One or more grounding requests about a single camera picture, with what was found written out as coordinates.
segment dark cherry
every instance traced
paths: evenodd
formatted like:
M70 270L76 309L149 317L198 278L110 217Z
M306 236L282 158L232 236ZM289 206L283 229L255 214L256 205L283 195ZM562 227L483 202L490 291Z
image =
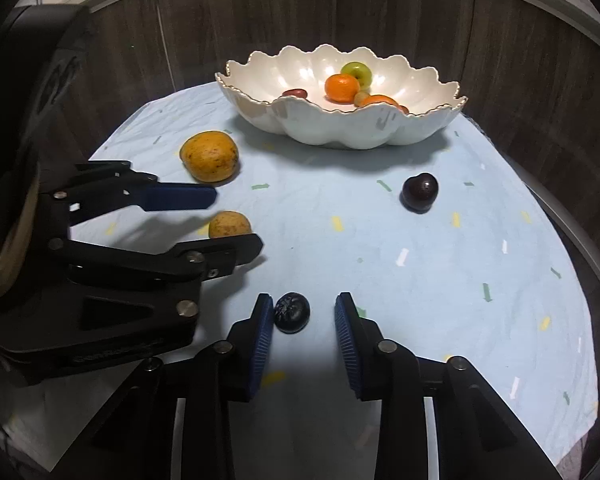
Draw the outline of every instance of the dark cherry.
M295 334L309 322L311 308L302 294L288 292L276 302L273 319L280 332Z
M438 196L438 181L430 173L421 173L408 178L402 185L401 199L407 207L425 212L431 208Z
M293 88L292 90L287 90L286 92L282 92L282 95L283 96L294 95L301 99L306 99L306 97L308 96L308 93L306 92L306 90L303 90L302 88Z

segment green fruit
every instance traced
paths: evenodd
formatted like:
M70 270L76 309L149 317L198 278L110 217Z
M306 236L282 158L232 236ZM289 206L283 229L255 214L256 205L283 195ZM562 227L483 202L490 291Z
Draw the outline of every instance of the green fruit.
M373 75L369 67L359 61L352 61L347 63L340 69L341 74L349 74L355 77L360 83L360 90L366 90L371 86L371 80Z

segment bowl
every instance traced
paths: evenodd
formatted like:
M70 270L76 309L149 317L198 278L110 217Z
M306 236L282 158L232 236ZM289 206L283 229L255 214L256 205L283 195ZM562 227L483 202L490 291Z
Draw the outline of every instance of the bowl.
M356 108L331 102L324 81L350 61L366 64L373 74L372 94L384 94L411 113L387 103ZM323 44L312 52L284 47L276 56L255 51L246 64L228 61L216 81L238 113L257 128L288 135L305 144L368 150L383 144L419 142L447 126L467 101L460 85L441 83L432 66L412 68L404 56L381 58L360 46L340 52ZM307 99L282 92L303 88Z

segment silver bolt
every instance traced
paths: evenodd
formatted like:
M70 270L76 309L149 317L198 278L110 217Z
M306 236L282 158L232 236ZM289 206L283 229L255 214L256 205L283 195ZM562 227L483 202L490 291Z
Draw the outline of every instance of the silver bolt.
M378 350L385 354L392 354L398 349L398 343L391 341L390 339L382 339L378 343Z
M52 251L57 251L58 249L62 249L64 242L60 238L51 238L51 240L46 243L46 246Z
M202 262L205 261L205 255L202 253L199 253L198 251L189 251L189 252L185 253L185 257L192 264L201 264Z
M162 366L162 361L160 361L160 359L157 357L151 357L147 359L146 363L144 364L144 370L147 372L153 372L154 370L160 368L160 366Z
M216 341L214 343L214 350L218 354L226 354L230 352L234 346L229 343L226 339L222 339L222 341Z
M448 362L451 363L452 367L456 370L466 370L469 367L469 361L460 356L452 357Z
M182 300L176 305L176 310L181 316L192 317L198 313L198 306L195 301Z

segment light blue tablecloth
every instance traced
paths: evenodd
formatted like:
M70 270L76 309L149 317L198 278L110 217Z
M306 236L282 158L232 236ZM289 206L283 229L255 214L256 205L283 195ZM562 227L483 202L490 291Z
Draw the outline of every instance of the light blue tablecloth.
M253 128L214 83L145 105L93 158L192 182L178 150L203 130L228 132L240 152L240 174L218 187L212 208L133 206L72 235L159 253L205 237L218 211L250 219L262 256L205 283L194 345L168 360L223 338L260 292L308 298L308 326L296 335L274 330L260 393L232 405L237 478L372 478L379 407L358 402L347 384L333 323L343 291L416 355L471 360L554 463L593 425L596 367L576 274L538 204L467 118L412 146L330 150ZM436 176L440 194L429 212L414 214L398 195L423 171Z

